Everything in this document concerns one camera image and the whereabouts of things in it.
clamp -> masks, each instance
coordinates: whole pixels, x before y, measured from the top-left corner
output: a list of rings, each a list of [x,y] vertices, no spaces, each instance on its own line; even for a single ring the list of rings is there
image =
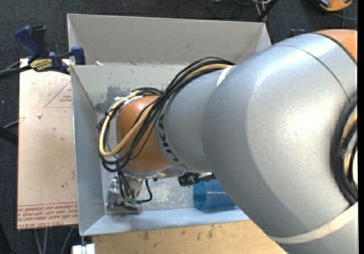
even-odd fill
[[[55,71],[70,74],[70,65],[84,65],[86,58],[83,49],[80,46],[74,46],[70,52],[58,55],[56,52],[46,51],[44,36],[46,34],[45,26],[37,26],[31,29],[30,26],[21,28],[15,34],[15,40],[18,44],[30,54],[28,58],[28,69],[37,72]],[[69,65],[63,61],[63,57],[74,57]]]

gray box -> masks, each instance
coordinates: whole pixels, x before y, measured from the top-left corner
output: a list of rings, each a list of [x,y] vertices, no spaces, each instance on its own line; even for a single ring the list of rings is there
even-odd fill
[[[96,124],[115,97],[140,86],[164,89],[186,64],[199,58],[217,56],[240,63],[267,48],[270,41],[265,25],[70,14],[68,30],[69,46],[82,46],[87,62],[73,66],[71,73],[80,234],[248,219],[239,209],[209,214],[196,210],[192,188],[180,187],[176,178],[152,183],[152,189],[160,193],[170,190],[163,203],[159,195],[159,200],[156,196],[156,203],[145,206],[141,214],[109,214],[105,197],[111,177],[98,156]],[[96,61],[104,65],[92,65]]]

blue plastic cup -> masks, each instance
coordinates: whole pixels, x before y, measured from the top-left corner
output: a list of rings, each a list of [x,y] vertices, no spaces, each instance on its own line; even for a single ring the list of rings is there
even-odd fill
[[[198,210],[230,210],[235,203],[215,179],[201,181],[193,186],[193,202]]]

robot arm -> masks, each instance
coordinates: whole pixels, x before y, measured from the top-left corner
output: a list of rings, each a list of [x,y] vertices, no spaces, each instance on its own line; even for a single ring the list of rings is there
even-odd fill
[[[134,91],[100,125],[125,105],[122,156],[104,164],[138,178],[213,172],[288,253],[358,253],[356,43],[355,31],[300,35],[239,65],[194,63],[164,92]],[[102,157],[118,153],[104,137]]]

wooden board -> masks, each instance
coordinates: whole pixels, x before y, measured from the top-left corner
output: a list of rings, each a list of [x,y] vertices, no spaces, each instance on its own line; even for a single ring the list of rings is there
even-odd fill
[[[78,223],[71,78],[20,74],[17,228]]]
[[[97,254],[286,254],[252,221],[93,237]]]

